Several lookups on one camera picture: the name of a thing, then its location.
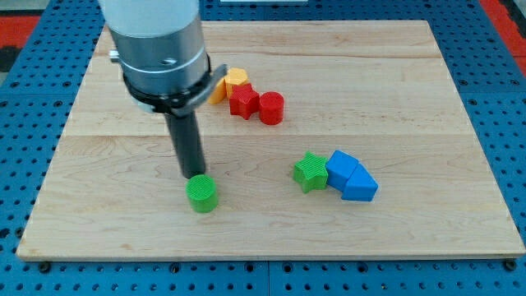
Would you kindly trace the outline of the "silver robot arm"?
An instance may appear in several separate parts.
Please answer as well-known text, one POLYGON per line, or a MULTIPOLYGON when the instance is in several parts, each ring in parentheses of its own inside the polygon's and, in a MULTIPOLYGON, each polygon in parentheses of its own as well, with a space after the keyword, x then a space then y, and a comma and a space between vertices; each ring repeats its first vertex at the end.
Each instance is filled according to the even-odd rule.
POLYGON ((212 69, 198 0, 100 0, 128 91, 157 113, 185 117, 227 74, 212 69))

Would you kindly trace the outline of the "yellow-orange block behind arm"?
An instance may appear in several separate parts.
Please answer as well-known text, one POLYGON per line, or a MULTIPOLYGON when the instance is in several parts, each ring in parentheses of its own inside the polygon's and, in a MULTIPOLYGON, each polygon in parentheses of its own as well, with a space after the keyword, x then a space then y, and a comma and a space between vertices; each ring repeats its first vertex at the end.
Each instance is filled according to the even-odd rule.
POLYGON ((217 85, 215 86, 215 89, 210 94, 210 97, 207 100, 208 104, 218 104, 221 103, 224 98, 227 96, 226 94, 226 86, 225 86, 225 80, 224 78, 221 78, 217 85))

